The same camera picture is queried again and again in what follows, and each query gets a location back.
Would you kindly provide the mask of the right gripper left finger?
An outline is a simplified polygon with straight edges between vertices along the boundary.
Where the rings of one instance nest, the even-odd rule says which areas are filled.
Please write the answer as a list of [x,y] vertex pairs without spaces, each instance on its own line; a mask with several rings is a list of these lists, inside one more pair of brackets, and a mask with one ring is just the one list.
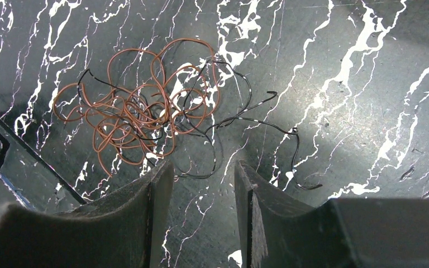
[[0,204],[0,267],[158,267],[174,182],[164,160],[65,213]]

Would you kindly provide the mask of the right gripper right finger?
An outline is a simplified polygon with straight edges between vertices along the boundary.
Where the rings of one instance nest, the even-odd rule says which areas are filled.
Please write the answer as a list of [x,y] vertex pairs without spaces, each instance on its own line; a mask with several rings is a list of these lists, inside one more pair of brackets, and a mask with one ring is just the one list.
[[330,199],[314,208],[235,165],[243,267],[429,267],[429,200]]

